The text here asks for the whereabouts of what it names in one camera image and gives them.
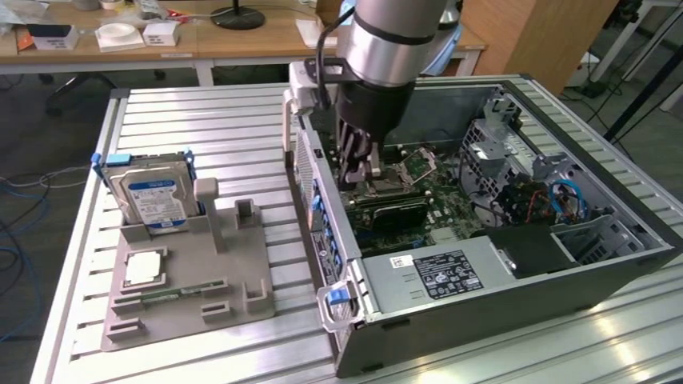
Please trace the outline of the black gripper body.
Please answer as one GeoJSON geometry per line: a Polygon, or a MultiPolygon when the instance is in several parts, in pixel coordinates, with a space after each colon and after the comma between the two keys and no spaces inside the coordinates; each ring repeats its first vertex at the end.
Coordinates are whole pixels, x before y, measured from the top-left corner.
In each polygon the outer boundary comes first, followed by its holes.
{"type": "Polygon", "coordinates": [[[368,82],[342,82],[337,88],[337,128],[349,126],[360,129],[369,135],[372,142],[382,144],[402,119],[414,82],[398,87],[376,86],[368,82]]]}

